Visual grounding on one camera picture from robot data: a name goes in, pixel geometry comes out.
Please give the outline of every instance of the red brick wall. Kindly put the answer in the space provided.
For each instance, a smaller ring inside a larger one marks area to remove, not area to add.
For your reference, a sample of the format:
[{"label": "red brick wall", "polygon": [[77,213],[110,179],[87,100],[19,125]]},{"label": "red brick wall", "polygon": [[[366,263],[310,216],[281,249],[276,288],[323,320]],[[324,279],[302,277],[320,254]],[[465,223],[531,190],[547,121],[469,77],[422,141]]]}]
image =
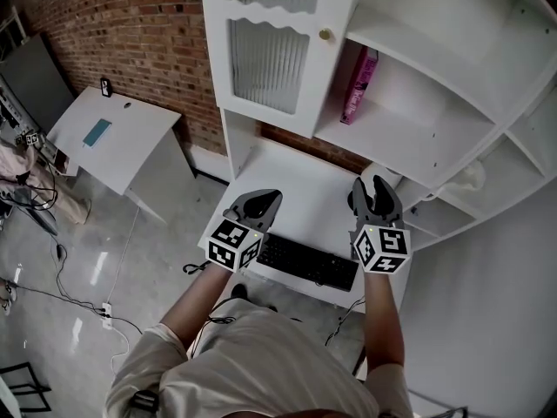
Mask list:
[{"label": "red brick wall", "polygon": [[[226,154],[215,105],[201,0],[0,0],[43,32],[76,92],[99,86],[178,111],[184,142]],[[366,159],[269,125],[261,134],[354,172]]]}]

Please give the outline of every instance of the shoe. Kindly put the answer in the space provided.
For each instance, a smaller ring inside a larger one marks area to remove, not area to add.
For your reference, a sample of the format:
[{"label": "shoe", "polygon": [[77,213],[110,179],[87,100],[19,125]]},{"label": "shoe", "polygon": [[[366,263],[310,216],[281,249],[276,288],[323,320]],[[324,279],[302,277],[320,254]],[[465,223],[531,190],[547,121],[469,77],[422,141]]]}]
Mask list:
[{"label": "shoe", "polygon": [[9,282],[6,282],[5,284],[6,287],[6,291],[8,292],[8,294],[10,295],[10,300],[12,302],[15,302],[17,300],[17,291],[16,291],[16,287],[13,287],[12,285],[10,285]]},{"label": "shoe", "polygon": [[241,283],[238,283],[232,289],[232,292],[230,293],[230,296],[233,297],[233,298],[248,300],[248,298],[247,298],[247,288],[245,287],[245,285],[243,285]]},{"label": "shoe", "polygon": [[11,300],[3,300],[2,309],[3,309],[3,315],[9,316],[11,310]]}]

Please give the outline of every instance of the chair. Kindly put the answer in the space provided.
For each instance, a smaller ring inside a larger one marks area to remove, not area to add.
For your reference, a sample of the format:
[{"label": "chair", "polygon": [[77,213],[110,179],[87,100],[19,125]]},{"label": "chair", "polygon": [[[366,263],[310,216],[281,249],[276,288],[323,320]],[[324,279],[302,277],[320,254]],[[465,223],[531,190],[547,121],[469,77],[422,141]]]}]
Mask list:
[{"label": "chair", "polygon": [[49,403],[46,401],[44,394],[47,392],[51,392],[52,390],[48,387],[41,386],[29,362],[18,364],[13,367],[0,368],[0,375],[9,372],[15,372],[17,370],[24,370],[26,368],[27,370],[29,370],[30,377],[33,380],[33,383],[17,384],[16,386],[8,386],[8,387],[10,388],[11,393],[14,396],[26,396],[29,394],[38,394],[44,406],[42,408],[20,408],[19,410],[25,413],[51,412],[52,409],[50,408]]}]

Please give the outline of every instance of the white t-shirt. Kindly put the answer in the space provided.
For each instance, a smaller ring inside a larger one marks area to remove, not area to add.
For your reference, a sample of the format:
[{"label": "white t-shirt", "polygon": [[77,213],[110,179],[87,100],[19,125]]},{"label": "white t-shirt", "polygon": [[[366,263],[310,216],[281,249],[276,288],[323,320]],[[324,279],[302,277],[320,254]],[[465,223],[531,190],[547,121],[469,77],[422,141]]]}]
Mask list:
[{"label": "white t-shirt", "polygon": [[358,418],[413,416],[401,366],[378,367],[361,384],[303,323],[244,300],[228,304],[214,316],[236,320],[207,326],[191,361],[168,327],[146,330],[112,384],[104,416],[131,416],[130,398],[145,389],[158,394],[163,418],[240,411],[277,416],[315,408]]}]

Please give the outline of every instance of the person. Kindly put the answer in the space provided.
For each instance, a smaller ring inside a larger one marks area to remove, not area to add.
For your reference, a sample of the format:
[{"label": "person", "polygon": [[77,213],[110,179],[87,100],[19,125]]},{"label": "person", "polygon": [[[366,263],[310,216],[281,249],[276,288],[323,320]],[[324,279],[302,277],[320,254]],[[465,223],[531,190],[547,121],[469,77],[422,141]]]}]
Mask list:
[{"label": "person", "polygon": [[[144,390],[158,396],[157,416],[164,418],[413,416],[388,276],[365,275],[368,373],[362,384],[303,323],[235,296],[239,286],[232,301],[213,312],[231,275],[210,264],[161,322],[145,330],[112,383],[104,417],[144,414],[130,403]],[[204,328],[209,315],[235,320]],[[188,360],[186,348],[200,331]]]},{"label": "person", "polygon": [[6,316],[10,315],[11,306],[17,300],[17,291],[7,280],[0,278],[0,307]]},{"label": "person", "polygon": [[53,175],[37,163],[35,147],[24,149],[21,145],[12,145],[0,138],[0,190],[7,193],[14,191],[18,184],[13,182],[25,175],[27,178],[24,183],[39,188],[33,191],[44,203],[52,201],[56,189],[54,206],[73,223],[85,223],[91,210],[91,202],[78,199],[63,181],[54,182]]}]

